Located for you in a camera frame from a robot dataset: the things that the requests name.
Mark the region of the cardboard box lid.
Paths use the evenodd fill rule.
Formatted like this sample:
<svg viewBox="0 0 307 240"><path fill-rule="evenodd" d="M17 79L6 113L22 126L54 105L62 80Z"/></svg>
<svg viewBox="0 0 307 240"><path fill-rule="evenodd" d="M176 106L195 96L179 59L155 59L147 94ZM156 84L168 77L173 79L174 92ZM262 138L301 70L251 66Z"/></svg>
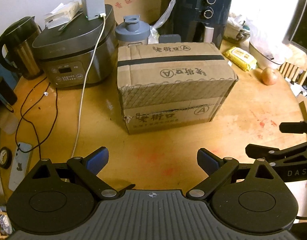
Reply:
<svg viewBox="0 0 307 240"><path fill-rule="evenodd" d="M118 49L122 109L227 97L239 80L213 43L177 42Z"/></svg>

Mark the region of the wooden chair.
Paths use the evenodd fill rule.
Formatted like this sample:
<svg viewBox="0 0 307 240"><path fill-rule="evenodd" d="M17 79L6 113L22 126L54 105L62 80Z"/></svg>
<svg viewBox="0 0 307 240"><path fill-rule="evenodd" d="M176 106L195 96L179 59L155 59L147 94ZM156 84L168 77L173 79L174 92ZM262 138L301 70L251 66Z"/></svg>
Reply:
<svg viewBox="0 0 307 240"><path fill-rule="evenodd" d="M278 71L283 77L286 77L292 82L295 82L301 86L303 85L305 79L307 78L307 65L301 67L296 64L284 62L278 68Z"/></svg>

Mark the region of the red yellow apple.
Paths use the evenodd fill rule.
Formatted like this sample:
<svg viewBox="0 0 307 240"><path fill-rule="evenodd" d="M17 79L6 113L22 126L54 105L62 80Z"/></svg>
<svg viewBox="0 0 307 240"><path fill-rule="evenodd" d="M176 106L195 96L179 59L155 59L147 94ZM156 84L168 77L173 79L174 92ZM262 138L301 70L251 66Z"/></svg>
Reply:
<svg viewBox="0 0 307 240"><path fill-rule="evenodd" d="M278 77L272 68L265 68L261 73L261 79L265 85L271 86L277 83Z"/></svg>

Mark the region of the light blue smartphone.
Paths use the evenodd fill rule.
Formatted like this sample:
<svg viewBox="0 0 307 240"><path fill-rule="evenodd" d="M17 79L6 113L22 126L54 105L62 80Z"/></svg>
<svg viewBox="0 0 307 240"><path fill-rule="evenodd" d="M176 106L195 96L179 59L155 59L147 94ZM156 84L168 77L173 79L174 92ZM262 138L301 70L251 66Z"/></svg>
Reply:
<svg viewBox="0 0 307 240"><path fill-rule="evenodd" d="M32 145L19 142L15 151L9 178L9 189L15 191L26 176L31 158Z"/></svg>

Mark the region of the open cardboard box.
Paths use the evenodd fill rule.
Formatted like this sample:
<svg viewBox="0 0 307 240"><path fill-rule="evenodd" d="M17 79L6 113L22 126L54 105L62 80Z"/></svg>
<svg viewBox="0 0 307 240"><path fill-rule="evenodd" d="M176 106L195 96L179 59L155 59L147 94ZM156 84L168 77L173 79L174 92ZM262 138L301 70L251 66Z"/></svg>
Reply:
<svg viewBox="0 0 307 240"><path fill-rule="evenodd" d="M222 96L124 109L124 122L129 134L210 122L225 99Z"/></svg>

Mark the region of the black tape roll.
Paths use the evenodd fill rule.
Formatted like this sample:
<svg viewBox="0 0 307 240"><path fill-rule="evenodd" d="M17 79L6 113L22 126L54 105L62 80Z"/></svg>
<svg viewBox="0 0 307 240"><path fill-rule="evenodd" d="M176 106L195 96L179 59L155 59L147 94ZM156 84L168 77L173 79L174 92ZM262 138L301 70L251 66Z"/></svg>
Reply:
<svg viewBox="0 0 307 240"><path fill-rule="evenodd" d="M12 152L9 148L3 147L0 149L0 167L7 170L11 165Z"/></svg>

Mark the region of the white enamel bowl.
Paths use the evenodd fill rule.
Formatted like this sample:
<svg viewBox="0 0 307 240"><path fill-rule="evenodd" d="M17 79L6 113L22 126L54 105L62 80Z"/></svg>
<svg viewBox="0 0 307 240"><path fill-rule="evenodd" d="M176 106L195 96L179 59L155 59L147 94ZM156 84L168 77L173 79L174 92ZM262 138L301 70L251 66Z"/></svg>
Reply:
<svg viewBox="0 0 307 240"><path fill-rule="evenodd" d="M252 41L249 42L249 53L256 59L256 64L260 69L278 69L285 62L282 55L263 50L254 45Z"/></svg>

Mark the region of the yellow wet wipes pack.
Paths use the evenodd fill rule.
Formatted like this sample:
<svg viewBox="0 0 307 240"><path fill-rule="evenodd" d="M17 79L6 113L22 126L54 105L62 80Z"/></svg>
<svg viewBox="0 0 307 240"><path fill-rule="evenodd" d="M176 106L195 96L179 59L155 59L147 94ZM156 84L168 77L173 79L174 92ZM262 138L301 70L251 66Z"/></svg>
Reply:
<svg viewBox="0 0 307 240"><path fill-rule="evenodd" d="M224 52L224 56L244 71L250 71L257 67L255 57L241 48L232 47Z"/></svg>

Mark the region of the dark computer monitor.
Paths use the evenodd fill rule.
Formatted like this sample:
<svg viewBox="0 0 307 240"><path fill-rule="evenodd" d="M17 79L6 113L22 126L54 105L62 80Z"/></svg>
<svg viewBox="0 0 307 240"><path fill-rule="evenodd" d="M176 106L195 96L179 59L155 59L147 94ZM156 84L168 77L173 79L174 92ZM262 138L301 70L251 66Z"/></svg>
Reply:
<svg viewBox="0 0 307 240"><path fill-rule="evenodd" d="M298 0L282 42L294 45L307 55L307 0Z"/></svg>

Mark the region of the grey rice cooker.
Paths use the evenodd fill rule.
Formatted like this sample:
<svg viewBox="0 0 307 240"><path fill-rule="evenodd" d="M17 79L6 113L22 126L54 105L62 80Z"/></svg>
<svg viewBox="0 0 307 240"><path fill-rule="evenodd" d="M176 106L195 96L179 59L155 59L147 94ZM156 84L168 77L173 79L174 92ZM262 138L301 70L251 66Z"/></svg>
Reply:
<svg viewBox="0 0 307 240"><path fill-rule="evenodd" d="M79 15L64 29L45 28L32 48L38 65L53 87L66 89L92 85L106 79L117 64L118 41L113 7L106 17L89 21Z"/></svg>

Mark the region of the black phone stand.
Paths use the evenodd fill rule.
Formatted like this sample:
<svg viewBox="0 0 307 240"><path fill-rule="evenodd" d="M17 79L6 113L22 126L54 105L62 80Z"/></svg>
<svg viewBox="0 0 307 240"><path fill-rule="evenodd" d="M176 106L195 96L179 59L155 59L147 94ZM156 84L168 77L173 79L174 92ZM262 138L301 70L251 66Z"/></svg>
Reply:
<svg viewBox="0 0 307 240"><path fill-rule="evenodd" d="M178 34L165 34L160 35L158 38L159 43L177 43L181 42L181 36Z"/></svg>

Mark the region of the dark blue air fryer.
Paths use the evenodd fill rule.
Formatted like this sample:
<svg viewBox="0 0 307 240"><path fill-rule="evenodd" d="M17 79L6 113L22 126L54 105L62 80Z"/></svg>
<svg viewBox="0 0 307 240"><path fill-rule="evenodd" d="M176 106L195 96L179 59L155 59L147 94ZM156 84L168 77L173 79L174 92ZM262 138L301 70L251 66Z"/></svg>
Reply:
<svg viewBox="0 0 307 240"><path fill-rule="evenodd" d="M161 0L164 13L171 0ZM182 42L212 42L220 48L232 0L176 0L161 35L177 34Z"/></svg>

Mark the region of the steel electric kettle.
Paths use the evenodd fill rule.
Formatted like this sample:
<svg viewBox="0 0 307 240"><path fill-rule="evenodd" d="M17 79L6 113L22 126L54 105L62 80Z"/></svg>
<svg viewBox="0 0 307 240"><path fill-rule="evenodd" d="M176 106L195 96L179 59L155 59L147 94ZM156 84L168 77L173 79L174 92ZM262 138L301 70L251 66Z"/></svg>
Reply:
<svg viewBox="0 0 307 240"><path fill-rule="evenodd" d="M32 80L43 74L35 61L32 45L41 33L34 16L11 24L0 36L0 64L7 70Z"/></svg>

